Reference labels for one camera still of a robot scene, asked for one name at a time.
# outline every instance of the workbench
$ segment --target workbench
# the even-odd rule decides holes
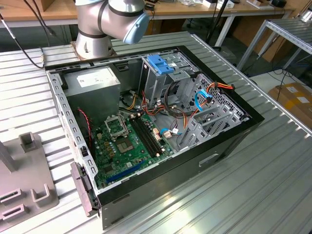
[[[251,6],[246,0],[241,0],[241,3],[235,4],[234,8],[225,8],[222,16],[227,17],[227,19],[215,46],[221,46],[235,17],[283,15],[283,19],[285,19],[288,18],[293,10],[294,8],[287,5],[285,8],[260,10]],[[3,6],[0,11],[10,27],[40,26],[30,10]],[[207,8],[202,4],[188,7],[178,1],[174,3],[158,2],[155,4],[155,16],[153,16],[151,11],[146,12],[150,15],[150,18],[153,18],[154,20],[211,18],[214,15],[214,8]],[[45,12],[42,12],[42,17],[47,25],[68,25],[78,23],[76,7],[73,0],[55,0]]]
[[[250,43],[248,49],[240,60],[237,68],[241,70],[246,61],[248,60],[250,54],[254,50],[254,47],[257,45],[261,36],[266,29],[271,29],[273,32],[270,37],[263,45],[259,52],[259,56],[267,50],[267,48],[272,44],[273,39],[280,35],[284,39],[290,41],[298,47],[296,52],[291,56],[291,58],[283,66],[283,69],[286,69],[296,56],[300,53],[301,50],[312,54],[312,25],[309,23],[302,22],[299,18],[293,19],[270,19],[265,20],[261,27],[259,28],[257,34],[255,35],[253,41]]]
[[[185,45],[265,120],[231,153],[164,196],[110,227],[106,233],[309,233],[312,227],[312,132],[196,35],[145,36],[136,45],[113,41],[118,54]],[[47,64],[77,61],[70,45],[44,48]],[[39,62],[40,50],[27,51]],[[32,131],[41,136],[59,205],[3,234],[102,233],[87,218],[73,162],[47,77],[21,51],[0,54],[0,140]]]

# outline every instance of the aluminum table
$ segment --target aluminum table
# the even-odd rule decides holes
[[[185,45],[261,113],[264,122],[213,167],[125,217],[105,232],[309,233],[312,228],[312,132],[207,46],[187,32],[113,41],[118,54]],[[77,61],[70,45],[44,49],[48,65]],[[28,50],[39,62],[39,49]],[[20,51],[0,54],[0,140],[39,133],[59,205],[3,234],[103,233],[87,218],[70,175],[73,162],[45,72]]]
[[[288,62],[284,65],[284,69],[286,69],[291,64],[291,62],[296,58],[301,50],[306,51],[310,55],[312,54],[312,25],[302,22],[299,18],[265,20],[255,35],[253,41],[250,43],[242,59],[240,60],[237,66],[238,70],[243,68],[250,54],[254,50],[254,47],[261,39],[261,36],[267,28],[271,29],[273,33],[263,45],[258,55],[261,55],[264,51],[266,51],[277,34],[299,47],[288,60]]]

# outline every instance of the gray plastic holder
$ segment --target gray plastic holder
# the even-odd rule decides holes
[[[0,142],[0,232],[59,203],[38,134]]]

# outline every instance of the cardboard box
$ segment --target cardboard box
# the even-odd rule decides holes
[[[55,0],[35,0],[38,5],[38,8],[41,12],[44,12]],[[32,0],[28,0],[28,3],[36,11],[35,5]],[[0,4],[14,6],[18,8],[28,9],[28,6],[24,3],[23,0],[0,0]]]
[[[280,86],[269,91],[269,95],[277,99]],[[299,83],[284,84],[278,102],[289,110],[298,120],[312,129],[312,94]]]

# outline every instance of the yellow wire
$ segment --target yellow wire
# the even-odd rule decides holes
[[[132,102],[132,104],[131,104],[131,106],[130,107],[128,107],[128,108],[126,108],[127,110],[131,110],[132,108],[134,108],[134,106],[135,106],[135,103],[136,103],[136,95],[134,95],[134,97],[133,97],[133,102]]]

